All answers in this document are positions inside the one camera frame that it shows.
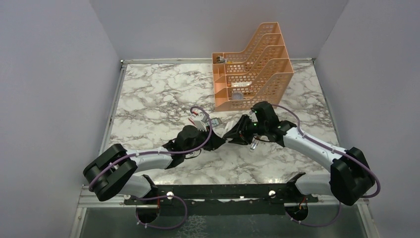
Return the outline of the pink stapler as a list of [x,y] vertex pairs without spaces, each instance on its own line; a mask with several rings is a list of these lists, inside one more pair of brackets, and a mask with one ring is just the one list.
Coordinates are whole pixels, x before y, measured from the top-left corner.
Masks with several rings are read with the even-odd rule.
[[254,138],[252,141],[252,144],[250,146],[250,151],[254,152],[259,144],[259,140],[257,138]]

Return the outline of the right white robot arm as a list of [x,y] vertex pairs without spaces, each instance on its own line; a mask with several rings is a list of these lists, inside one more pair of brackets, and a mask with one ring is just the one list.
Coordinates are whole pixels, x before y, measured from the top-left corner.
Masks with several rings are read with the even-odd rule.
[[250,145],[256,136],[265,136],[270,143],[295,150],[329,172],[329,175],[298,177],[286,187],[289,200],[297,202],[309,194],[330,195],[351,206],[360,198],[380,193],[380,182],[360,149],[345,149],[317,139],[301,129],[300,120],[297,123],[280,120],[275,108],[276,105],[266,101],[256,103],[251,114],[242,115],[223,138],[233,144]]

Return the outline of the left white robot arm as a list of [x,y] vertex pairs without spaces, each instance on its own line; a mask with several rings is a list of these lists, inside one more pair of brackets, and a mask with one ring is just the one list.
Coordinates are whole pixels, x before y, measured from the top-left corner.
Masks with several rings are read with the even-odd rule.
[[113,144],[94,159],[82,172],[89,191],[99,201],[107,201],[118,194],[134,195],[143,203],[151,203],[156,196],[156,186],[149,176],[135,173],[152,169],[171,169],[196,151],[213,151],[226,140],[214,131],[198,130],[187,125],[175,139],[152,150],[127,150]]

